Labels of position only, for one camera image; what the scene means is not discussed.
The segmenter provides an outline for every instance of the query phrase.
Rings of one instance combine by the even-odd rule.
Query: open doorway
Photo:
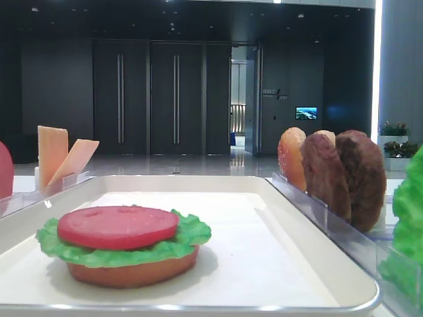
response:
[[[232,47],[231,58],[231,152],[245,150],[245,99],[247,47]]]

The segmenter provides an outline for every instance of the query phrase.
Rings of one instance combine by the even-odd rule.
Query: double door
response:
[[[151,45],[151,154],[202,152],[202,46]]]
[[[94,45],[95,138],[102,154],[145,154],[146,51],[142,42]]]

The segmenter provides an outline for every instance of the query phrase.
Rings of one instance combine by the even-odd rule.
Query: green lettuce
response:
[[[171,212],[180,219],[174,237],[137,250],[101,250],[64,242],[59,239],[59,221],[55,218],[49,219],[44,227],[37,231],[36,239],[40,243],[41,251],[47,256],[86,267],[122,267],[179,259],[191,254],[194,245],[205,244],[212,236],[212,231],[196,216],[183,217],[174,209]]]
[[[413,156],[406,169],[407,177],[394,191],[393,213],[399,218],[394,229],[393,248],[404,254],[392,254],[381,263],[381,276],[395,284],[414,302],[423,305],[423,297],[416,298],[418,266],[423,269],[423,148]]]

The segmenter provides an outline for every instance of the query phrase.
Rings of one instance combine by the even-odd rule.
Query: wall sign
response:
[[[288,100],[288,95],[281,94],[279,89],[263,89],[263,98],[275,98],[276,100]]]

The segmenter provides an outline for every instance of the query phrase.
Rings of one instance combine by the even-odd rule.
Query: white tray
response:
[[[137,290],[74,281],[34,233],[80,207],[193,213],[212,229],[194,269]],[[268,181],[246,176],[103,176],[0,220],[1,317],[369,316],[379,286]]]

